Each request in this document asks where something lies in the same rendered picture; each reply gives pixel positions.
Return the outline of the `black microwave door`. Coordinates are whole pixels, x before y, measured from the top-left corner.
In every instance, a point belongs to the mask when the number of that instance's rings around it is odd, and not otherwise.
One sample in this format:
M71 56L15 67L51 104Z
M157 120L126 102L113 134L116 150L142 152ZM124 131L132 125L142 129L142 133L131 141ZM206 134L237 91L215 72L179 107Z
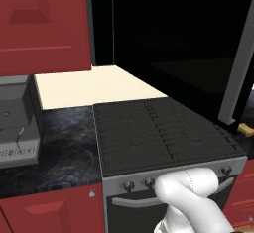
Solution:
M219 110L252 0L113 0L116 64L229 132L254 84L254 53L231 125Z

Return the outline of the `black microwave oven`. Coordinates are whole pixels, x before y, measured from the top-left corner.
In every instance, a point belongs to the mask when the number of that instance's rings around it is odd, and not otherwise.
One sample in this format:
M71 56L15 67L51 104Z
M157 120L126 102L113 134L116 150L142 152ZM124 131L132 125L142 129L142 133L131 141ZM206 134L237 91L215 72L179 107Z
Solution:
M112 0L91 0L95 64L113 65Z

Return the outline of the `yellow sponge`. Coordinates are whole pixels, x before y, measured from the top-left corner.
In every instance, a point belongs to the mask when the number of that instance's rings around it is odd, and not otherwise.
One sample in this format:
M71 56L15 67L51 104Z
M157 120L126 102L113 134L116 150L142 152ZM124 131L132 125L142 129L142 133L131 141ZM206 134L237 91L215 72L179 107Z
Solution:
M238 126L238 131L244 134L246 137L254 136L254 129L247 126L245 123L240 123Z

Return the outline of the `black hob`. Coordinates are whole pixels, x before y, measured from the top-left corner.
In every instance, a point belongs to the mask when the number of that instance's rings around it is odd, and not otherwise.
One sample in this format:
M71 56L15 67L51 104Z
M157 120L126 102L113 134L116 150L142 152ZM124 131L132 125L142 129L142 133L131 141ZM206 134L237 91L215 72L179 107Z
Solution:
M93 113L108 174L246 156L227 131L169 97L99 103Z

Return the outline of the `grey oven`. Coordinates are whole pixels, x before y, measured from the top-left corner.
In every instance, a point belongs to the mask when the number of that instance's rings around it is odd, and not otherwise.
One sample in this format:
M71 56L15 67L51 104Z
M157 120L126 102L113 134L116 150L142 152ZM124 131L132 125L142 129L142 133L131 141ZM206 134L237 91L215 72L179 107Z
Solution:
M108 174L106 170L102 172L102 189L103 189L103 206L105 219L105 233L154 233L156 225L166 215L167 204L154 205L142 208L131 208L114 205L112 199L120 197L125 199L147 199L156 197L154 188L147 188L144 185L146 177L152 177L156 180L159 176L177 171L190 170L193 168L210 168L217 177L218 184L223 183L230 177L234 178L234 183L226 190L218 194L211 194L209 198L216 202L220 209L225 207L226 201L235 184L236 177L242 173L247 161L246 156L210 161L207 163L199 163L192 165L181 165L178 167L166 166L156 170L134 170L130 173L118 171ZM229 176L224 176L221 168L231 166L232 172ZM133 181L135 184L131 192L123 189L123 183L127 180Z

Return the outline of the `grey coffee machine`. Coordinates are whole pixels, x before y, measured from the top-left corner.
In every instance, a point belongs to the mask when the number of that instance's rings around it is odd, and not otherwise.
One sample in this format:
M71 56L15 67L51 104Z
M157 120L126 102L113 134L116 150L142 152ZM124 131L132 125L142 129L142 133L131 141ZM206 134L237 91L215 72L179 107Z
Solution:
M0 76L0 169L36 164L43 130L32 75Z

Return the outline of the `red base cupboard door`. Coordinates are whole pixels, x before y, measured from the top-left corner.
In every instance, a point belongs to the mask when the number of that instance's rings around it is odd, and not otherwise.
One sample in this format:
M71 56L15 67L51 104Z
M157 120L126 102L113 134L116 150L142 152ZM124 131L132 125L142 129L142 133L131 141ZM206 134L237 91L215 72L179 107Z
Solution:
M101 184L0 199L0 233L105 233Z
M238 176L223 213L235 228L254 224L254 221L248 221L248 215L254 217L254 171L252 169L245 169Z

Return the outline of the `red wall cupboard door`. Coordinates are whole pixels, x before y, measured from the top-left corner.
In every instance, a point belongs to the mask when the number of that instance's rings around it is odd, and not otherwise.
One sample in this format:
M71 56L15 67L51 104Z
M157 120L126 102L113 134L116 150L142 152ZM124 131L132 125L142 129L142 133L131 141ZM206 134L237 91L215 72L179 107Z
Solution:
M0 75L91 69L86 0L0 0Z

